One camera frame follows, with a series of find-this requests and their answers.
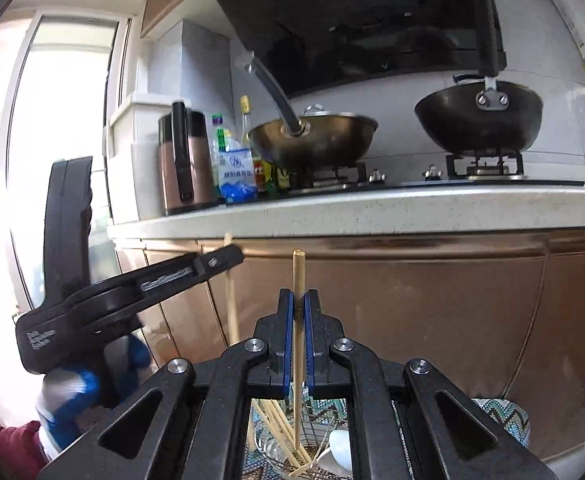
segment hand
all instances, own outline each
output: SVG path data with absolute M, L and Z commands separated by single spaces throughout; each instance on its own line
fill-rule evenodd
M 104 357 L 123 401 L 139 386 L 140 372 L 150 366 L 150 352 L 127 335 L 106 346 Z M 96 406 L 99 392 L 99 377 L 80 365 L 46 374 L 36 409 L 42 424 L 39 439 L 49 460 L 109 415 L 110 410 Z

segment blue and white package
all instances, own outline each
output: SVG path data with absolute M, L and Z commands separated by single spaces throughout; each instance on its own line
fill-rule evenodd
M 219 189 L 226 203 L 256 197 L 255 167 L 249 149 L 219 152 Z

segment maroon sleeve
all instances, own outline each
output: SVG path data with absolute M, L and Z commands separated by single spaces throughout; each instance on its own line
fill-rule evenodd
M 0 428 L 0 457 L 20 480 L 34 480 L 48 461 L 39 443 L 39 421 Z

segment patterned cloth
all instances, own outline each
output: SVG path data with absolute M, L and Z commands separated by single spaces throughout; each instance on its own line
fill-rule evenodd
M 510 433 L 525 447 L 530 445 L 530 419 L 528 413 L 519 406 L 505 399 L 472 399 L 490 417 Z M 314 420 L 321 421 L 322 413 L 336 410 L 346 418 L 345 400 L 305 399 L 305 408 Z M 258 415 L 253 413 L 253 422 L 258 422 Z M 282 476 L 259 452 L 251 452 L 246 447 L 242 480 L 280 480 Z

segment window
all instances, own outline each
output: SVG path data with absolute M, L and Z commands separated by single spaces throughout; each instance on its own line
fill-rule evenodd
M 37 23 L 19 67 L 6 155 L 12 243 L 33 307 L 45 297 L 45 205 L 50 167 L 58 160 L 93 156 L 91 277 L 96 282 L 120 272 L 106 236 L 110 216 L 102 156 L 104 93 L 119 22 L 43 16 Z

